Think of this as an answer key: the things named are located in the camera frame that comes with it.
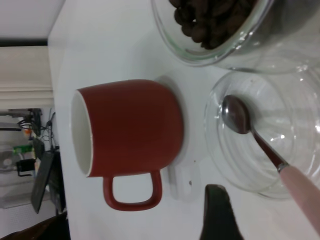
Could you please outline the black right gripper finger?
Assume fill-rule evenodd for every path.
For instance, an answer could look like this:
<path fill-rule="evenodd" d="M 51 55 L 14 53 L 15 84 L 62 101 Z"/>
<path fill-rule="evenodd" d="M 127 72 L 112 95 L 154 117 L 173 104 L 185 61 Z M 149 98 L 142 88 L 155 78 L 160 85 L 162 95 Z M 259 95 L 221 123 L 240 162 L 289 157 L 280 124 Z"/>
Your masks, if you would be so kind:
<path fill-rule="evenodd" d="M 242 240 L 230 196 L 224 186 L 208 184 L 204 191 L 201 240 Z"/>

